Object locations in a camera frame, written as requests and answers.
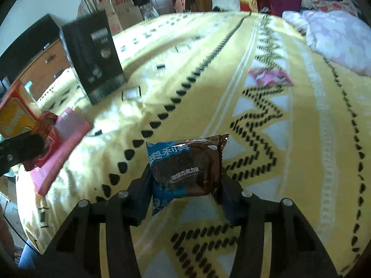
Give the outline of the brown blue Oreo packet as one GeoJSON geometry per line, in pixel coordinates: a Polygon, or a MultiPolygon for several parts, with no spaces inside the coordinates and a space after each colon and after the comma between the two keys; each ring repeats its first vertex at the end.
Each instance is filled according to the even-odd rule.
{"type": "Polygon", "coordinates": [[[146,143],[148,163],[154,176],[152,214],[173,199],[216,194],[223,179],[223,151],[229,134],[146,143]]]}

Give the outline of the orange snack bag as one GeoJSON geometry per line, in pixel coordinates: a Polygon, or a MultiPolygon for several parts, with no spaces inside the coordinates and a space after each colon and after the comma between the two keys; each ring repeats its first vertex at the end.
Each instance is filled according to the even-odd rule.
{"type": "Polygon", "coordinates": [[[41,115],[34,98],[20,81],[12,84],[1,102],[0,133],[6,139],[31,131],[41,115]]]}

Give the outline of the red flat snack box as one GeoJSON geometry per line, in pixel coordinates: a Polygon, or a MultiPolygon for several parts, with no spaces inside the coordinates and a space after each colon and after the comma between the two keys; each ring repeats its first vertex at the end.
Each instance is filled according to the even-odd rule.
{"type": "Polygon", "coordinates": [[[69,107],[59,116],[50,111],[40,114],[31,135],[43,140],[43,149],[23,163],[39,195],[47,194],[75,146],[91,129],[91,124],[69,107]]]}

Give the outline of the wooden drawer dresser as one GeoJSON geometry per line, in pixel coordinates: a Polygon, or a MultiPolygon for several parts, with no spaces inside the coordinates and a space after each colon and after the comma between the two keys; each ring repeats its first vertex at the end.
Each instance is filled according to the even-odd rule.
{"type": "Polygon", "coordinates": [[[60,40],[48,45],[18,74],[17,79],[36,101],[70,67],[60,40]]]}

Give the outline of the black flat television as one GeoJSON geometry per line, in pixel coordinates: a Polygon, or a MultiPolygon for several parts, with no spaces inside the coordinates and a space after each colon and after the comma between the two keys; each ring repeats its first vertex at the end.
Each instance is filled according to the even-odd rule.
{"type": "Polygon", "coordinates": [[[46,14],[31,25],[5,50],[0,58],[1,80],[14,82],[18,74],[38,53],[58,38],[59,26],[46,14]]]}

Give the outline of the black rectangular box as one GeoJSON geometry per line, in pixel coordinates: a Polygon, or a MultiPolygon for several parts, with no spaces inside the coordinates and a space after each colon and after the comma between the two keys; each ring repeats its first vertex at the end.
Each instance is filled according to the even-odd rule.
{"type": "Polygon", "coordinates": [[[92,105],[126,83],[104,11],[63,25],[59,36],[75,78],[92,105]]]}

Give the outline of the stacked cardboard boxes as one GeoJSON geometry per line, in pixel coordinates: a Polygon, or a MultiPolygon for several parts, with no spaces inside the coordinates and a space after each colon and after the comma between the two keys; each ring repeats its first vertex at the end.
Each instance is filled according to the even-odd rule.
{"type": "Polygon", "coordinates": [[[97,9],[105,10],[112,35],[143,21],[140,9],[133,0],[102,0],[97,9]]]}

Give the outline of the pink white quilt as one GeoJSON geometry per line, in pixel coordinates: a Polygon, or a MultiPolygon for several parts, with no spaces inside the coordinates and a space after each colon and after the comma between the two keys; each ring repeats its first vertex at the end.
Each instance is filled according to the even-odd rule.
{"type": "Polygon", "coordinates": [[[305,37],[314,52],[361,75],[370,76],[370,26],[344,11],[285,11],[284,21],[305,37]]]}

